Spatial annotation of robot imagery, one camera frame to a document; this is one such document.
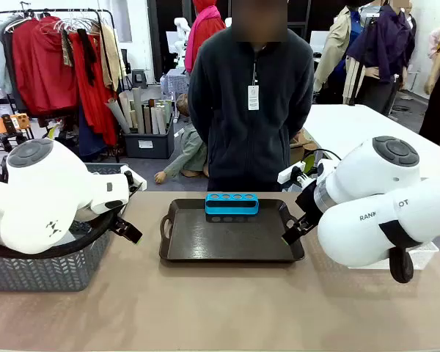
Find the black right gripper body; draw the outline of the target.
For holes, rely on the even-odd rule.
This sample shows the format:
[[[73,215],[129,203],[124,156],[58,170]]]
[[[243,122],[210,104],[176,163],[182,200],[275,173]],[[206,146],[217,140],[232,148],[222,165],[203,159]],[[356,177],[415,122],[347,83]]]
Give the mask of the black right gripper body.
[[[304,212],[308,220],[319,220],[321,218],[321,210],[315,202],[316,182],[312,181],[302,192],[297,196],[296,204]]]

